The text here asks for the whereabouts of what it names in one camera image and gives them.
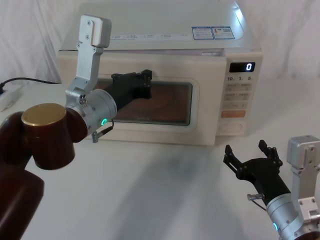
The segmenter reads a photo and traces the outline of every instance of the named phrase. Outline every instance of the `gold cap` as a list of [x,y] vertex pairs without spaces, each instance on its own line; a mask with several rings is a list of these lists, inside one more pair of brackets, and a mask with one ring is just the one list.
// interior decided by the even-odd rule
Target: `gold cap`
[[27,109],[21,119],[29,126],[47,126],[60,121],[66,114],[64,106],[56,103],[43,103]]

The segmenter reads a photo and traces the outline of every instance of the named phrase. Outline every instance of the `metal connector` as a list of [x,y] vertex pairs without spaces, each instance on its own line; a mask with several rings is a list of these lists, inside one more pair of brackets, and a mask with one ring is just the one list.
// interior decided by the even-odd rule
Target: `metal connector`
[[115,126],[115,122],[114,120],[112,119],[112,126],[109,126],[107,127],[106,129],[100,131],[100,132],[97,132],[97,131],[94,131],[91,136],[92,136],[92,142],[94,144],[96,144],[98,141],[99,141],[99,138],[101,138],[102,136],[104,136],[105,134],[107,134],[108,132],[110,132],[112,129],[114,129],[114,126]]
[[248,201],[252,201],[252,200],[260,200],[260,199],[264,199],[265,195],[263,193],[261,194],[247,194],[246,197],[248,198]]

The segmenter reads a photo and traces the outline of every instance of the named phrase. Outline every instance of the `green indicator light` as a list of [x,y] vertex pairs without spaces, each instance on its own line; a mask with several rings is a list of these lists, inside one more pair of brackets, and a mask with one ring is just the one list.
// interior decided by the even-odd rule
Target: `green indicator light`
[[108,122],[108,119],[104,118],[101,122],[101,126],[105,125]]

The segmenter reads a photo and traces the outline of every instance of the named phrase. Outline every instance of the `cable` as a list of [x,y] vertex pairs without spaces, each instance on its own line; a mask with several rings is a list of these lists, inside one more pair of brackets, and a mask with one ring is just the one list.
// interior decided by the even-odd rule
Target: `cable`
[[263,206],[261,206],[259,203],[257,203],[255,200],[251,200],[255,205],[257,205],[259,208],[261,208],[264,211],[267,211]]
[[15,77],[15,78],[11,78],[11,79],[8,79],[8,80],[0,83],[0,95],[4,93],[4,86],[7,83],[10,83],[10,82],[13,82],[13,81],[16,81],[16,80],[28,80],[28,81],[33,81],[33,82],[38,82],[38,83],[43,83],[43,84],[59,84],[57,82],[43,81],[43,80],[39,80],[39,79],[35,79],[35,78],[29,78],[29,77]]

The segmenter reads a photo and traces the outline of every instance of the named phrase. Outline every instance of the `orange button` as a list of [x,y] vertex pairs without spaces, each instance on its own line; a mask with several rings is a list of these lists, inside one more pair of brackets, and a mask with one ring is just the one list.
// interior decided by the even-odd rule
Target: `orange button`
[[221,118],[244,118],[246,115],[245,110],[241,111],[222,111]]

